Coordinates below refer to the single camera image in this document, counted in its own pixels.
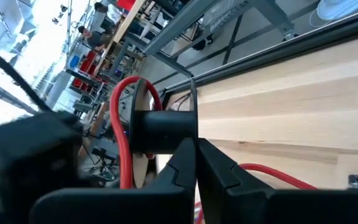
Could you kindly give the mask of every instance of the wood grain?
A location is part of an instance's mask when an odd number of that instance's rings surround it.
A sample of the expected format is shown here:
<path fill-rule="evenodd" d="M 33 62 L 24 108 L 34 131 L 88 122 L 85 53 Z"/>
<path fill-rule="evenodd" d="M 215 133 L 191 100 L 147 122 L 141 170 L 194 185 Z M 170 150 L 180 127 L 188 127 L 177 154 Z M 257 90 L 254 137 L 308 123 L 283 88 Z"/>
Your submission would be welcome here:
<path fill-rule="evenodd" d="M 358 39 L 199 87 L 198 113 L 199 136 L 236 162 L 344 189 L 358 174 Z"/>

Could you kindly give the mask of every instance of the workshop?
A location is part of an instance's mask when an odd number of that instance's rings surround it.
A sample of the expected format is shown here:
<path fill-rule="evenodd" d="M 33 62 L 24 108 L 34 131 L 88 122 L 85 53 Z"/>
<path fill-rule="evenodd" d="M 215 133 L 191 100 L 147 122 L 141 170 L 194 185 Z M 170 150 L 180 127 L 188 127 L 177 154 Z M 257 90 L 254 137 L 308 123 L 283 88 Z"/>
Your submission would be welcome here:
<path fill-rule="evenodd" d="M 358 0 L 0 0 L 23 223 L 358 224 Z"/>

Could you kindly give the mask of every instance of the red cable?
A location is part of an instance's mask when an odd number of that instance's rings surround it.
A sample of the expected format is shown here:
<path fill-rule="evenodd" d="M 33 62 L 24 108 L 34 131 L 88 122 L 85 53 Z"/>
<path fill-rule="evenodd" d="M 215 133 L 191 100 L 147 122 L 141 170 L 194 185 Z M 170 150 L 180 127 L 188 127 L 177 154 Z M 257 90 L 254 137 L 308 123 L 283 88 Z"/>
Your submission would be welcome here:
<path fill-rule="evenodd" d="M 299 189 L 317 190 L 317 187 L 314 187 L 314 186 L 307 184 L 301 180 L 298 180 L 288 174 L 285 174 L 281 171 L 278 171 L 276 169 L 273 169 L 273 168 L 270 168 L 267 166 L 263 166 L 260 164 L 240 164 L 239 166 L 241 168 L 243 168 L 244 170 L 254 170 L 254 171 L 262 172 L 264 174 L 271 175 L 277 179 L 280 179 L 286 183 L 291 184 L 292 186 L 298 187 Z M 197 219 L 196 224 L 202 224 L 203 215 L 204 215 L 204 211 L 203 211 L 203 209 L 201 209 L 200 212 L 198 213 L 198 219 Z"/>
<path fill-rule="evenodd" d="M 124 128 L 119 119 L 119 98 L 125 87 L 131 83 L 137 82 L 141 77 L 127 77 L 117 84 L 110 98 L 110 120 L 111 126 L 114 130 L 114 134 L 117 137 L 117 143 L 119 146 L 120 155 L 120 189 L 131 189 L 132 188 L 132 155 L 129 150 L 129 143 L 124 134 Z M 154 110 L 162 110 L 160 98 L 158 92 L 154 86 L 146 80 L 146 88 L 151 92 L 154 99 Z"/>

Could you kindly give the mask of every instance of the floor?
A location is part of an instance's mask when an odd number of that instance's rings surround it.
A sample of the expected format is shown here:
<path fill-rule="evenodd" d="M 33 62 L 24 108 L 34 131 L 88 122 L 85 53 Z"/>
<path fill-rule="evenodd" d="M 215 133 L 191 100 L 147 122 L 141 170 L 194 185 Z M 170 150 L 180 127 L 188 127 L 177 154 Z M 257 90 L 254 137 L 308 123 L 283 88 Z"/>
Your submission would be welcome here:
<path fill-rule="evenodd" d="M 314 26 L 321 26 L 326 23 L 320 20 L 314 11 L 318 5 L 317 0 L 276 0 L 276 2 L 295 24 L 296 34 L 301 35 L 316 29 L 316 27 L 311 26 L 310 17 Z M 235 24 L 236 20 L 234 19 L 214 34 L 212 45 L 207 46 L 202 51 L 189 49 L 179 56 L 178 62 L 186 66 L 194 75 L 200 75 L 221 66 L 227 54 L 227 46 L 232 38 Z M 281 33 L 270 25 L 261 13 L 256 9 L 251 9 L 242 17 L 238 33 L 235 36 L 234 47 L 231 49 L 227 62 L 233 62 L 279 44 L 282 39 Z M 153 57 L 147 58 L 139 75 L 152 83 L 159 81 L 155 84 L 158 90 L 187 79 L 183 74 L 175 72 L 174 69 Z"/>

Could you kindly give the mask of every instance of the person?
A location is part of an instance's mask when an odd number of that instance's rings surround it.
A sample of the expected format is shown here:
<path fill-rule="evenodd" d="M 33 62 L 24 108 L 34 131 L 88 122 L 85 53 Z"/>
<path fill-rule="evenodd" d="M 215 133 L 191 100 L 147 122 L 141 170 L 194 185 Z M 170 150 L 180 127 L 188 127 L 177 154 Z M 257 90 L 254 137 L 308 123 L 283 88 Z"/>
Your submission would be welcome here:
<path fill-rule="evenodd" d="M 83 35 L 88 45 L 97 51 L 101 51 L 105 49 L 109 45 L 112 39 L 112 34 L 101 34 L 100 32 L 97 31 L 90 32 L 84 26 L 79 26 L 78 32 L 80 32 Z M 110 54 L 118 55 L 121 49 L 122 49 L 122 45 L 116 44 L 113 52 L 110 52 Z M 130 50 L 126 51 L 126 55 L 133 58 L 137 57 L 137 55 L 134 52 L 131 52 Z"/>
<path fill-rule="evenodd" d="M 114 27 L 118 27 L 119 19 L 122 16 L 122 12 L 119 11 L 115 6 L 112 4 L 109 4 L 108 6 L 105 6 L 104 4 L 101 4 L 100 2 L 96 2 L 94 4 L 94 10 L 101 13 L 106 13 L 107 17 L 114 23 Z M 131 22 L 131 24 L 128 27 L 128 32 L 135 34 L 135 35 L 141 35 L 143 32 L 143 27 L 136 21 Z M 152 40 L 155 37 L 155 35 L 149 31 L 145 38 L 147 40 Z"/>

